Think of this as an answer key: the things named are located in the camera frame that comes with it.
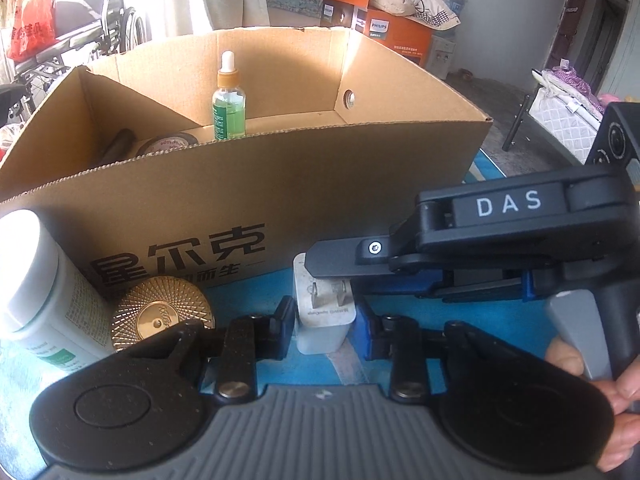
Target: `wooden door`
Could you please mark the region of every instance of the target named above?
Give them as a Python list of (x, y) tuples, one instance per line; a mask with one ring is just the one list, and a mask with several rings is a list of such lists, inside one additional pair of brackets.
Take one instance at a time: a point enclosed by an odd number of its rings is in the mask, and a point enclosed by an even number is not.
[(569, 47), (574, 40), (575, 33), (578, 31), (578, 23), (580, 23), (586, 1), (587, 0), (566, 0), (564, 12), (560, 19), (558, 34), (556, 35), (549, 59), (546, 62), (547, 68), (560, 65), (560, 60), (566, 58), (569, 54)]

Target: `orange box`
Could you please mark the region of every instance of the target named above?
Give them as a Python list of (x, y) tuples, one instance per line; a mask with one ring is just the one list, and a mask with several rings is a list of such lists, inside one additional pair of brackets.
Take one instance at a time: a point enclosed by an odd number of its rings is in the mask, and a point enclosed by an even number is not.
[(420, 23), (369, 8), (369, 0), (322, 0), (320, 25), (353, 28), (419, 65), (433, 34)]

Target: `gold lid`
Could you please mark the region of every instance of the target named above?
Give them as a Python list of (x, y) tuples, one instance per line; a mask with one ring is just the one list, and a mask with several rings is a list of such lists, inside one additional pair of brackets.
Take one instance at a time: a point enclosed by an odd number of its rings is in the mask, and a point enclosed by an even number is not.
[(216, 323), (207, 298), (187, 280), (156, 276), (130, 289), (111, 320), (116, 351), (162, 332), (185, 319), (199, 319), (207, 328)]
[(218, 72), (218, 88), (237, 88), (238, 86), (240, 86), (240, 73), (238, 70)]

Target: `metal rivet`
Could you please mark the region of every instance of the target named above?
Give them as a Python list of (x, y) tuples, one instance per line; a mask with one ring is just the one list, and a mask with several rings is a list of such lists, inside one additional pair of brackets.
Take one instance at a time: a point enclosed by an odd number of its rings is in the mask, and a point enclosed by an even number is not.
[(338, 301), (338, 306), (344, 306), (344, 303), (347, 301), (347, 283), (344, 280), (340, 283), (340, 289), (336, 294), (336, 299)]
[(239, 381), (229, 381), (228, 383), (220, 384), (218, 391), (220, 395), (227, 399), (237, 399), (249, 393), (249, 385)]
[(372, 242), (369, 244), (369, 252), (371, 254), (378, 254), (382, 250), (382, 244), (380, 242)]
[(396, 394), (403, 399), (419, 399), (425, 393), (424, 385), (420, 383), (400, 383), (396, 388)]

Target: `das logo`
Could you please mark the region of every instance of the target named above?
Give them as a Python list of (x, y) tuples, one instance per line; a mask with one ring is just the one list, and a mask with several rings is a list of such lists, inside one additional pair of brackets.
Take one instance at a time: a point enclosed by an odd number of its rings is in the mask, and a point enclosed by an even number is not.
[[(521, 207), (526, 207), (530, 210), (540, 209), (542, 206), (542, 202), (538, 198), (538, 192), (535, 189), (530, 189), (525, 193), (526, 204), (516, 204), (516, 201), (513, 197), (507, 193), (504, 196), (504, 200), (502, 201), (502, 214), (505, 214), (509, 211), (519, 212)], [(476, 203), (478, 205), (478, 216), (489, 216), (494, 213), (494, 202), (487, 197), (477, 198)]]

